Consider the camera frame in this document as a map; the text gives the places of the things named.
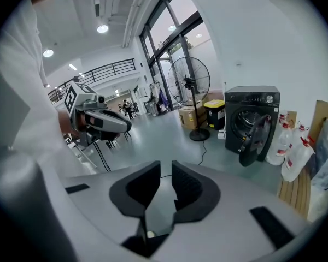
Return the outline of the person's left hand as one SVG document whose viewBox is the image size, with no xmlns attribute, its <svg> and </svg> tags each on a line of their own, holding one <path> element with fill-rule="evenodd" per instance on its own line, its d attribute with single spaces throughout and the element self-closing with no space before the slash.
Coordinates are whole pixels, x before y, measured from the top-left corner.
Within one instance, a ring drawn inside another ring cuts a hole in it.
<svg viewBox="0 0 328 262">
<path fill-rule="evenodd" d="M 79 132 L 83 132 L 87 127 L 85 121 L 85 114 L 77 114 L 77 129 Z"/>
</svg>

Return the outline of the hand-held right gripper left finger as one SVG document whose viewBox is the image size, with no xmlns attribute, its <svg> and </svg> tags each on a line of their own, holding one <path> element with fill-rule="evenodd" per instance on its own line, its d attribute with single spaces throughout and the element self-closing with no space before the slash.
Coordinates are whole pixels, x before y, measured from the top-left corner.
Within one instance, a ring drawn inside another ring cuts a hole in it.
<svg viewBox="0 0 328 262">
<path fill-rule="evenodd" d="M 161 164 L 159 161 L 150 162 L 116 181 L 109 190 L 109 197 L 124 216 L 144 217 L 160 182 Z"/>
</svg>

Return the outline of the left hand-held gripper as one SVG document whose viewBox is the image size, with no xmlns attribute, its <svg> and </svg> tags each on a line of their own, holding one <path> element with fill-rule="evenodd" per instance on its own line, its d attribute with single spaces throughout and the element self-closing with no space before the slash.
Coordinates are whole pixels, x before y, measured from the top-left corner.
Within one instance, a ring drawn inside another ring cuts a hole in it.
<svg viewBox="0 0 328 262">
<path fill-rule="evenodd" d="M 105 97 L 87 84 L 72 82 L 64 105 L 72 128 L 78 132 L 75 143 L 80 146 L 90 146 L 97 140 L 112 141 L 118 134 L 131 130 L 131 121 L 118 111 L 108 108 Z M 77 114 L 85 114 L 87 127 L 83 132 L 77 129 Z"/>
</svg>

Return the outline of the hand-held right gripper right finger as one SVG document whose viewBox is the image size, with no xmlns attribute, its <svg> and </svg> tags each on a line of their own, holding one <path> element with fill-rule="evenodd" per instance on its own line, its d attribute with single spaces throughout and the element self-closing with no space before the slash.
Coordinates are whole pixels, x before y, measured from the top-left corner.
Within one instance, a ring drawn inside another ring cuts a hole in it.
<svg viewBox="0 0 328 262">
<path fill-rule="evenodd" d="M 172 162 L 172 187 L 177 196 L 174 223 L 203 220 L 216 208 L 221 197 L 220 189 L 212 179 L 176 160 Z"/>
</svg>

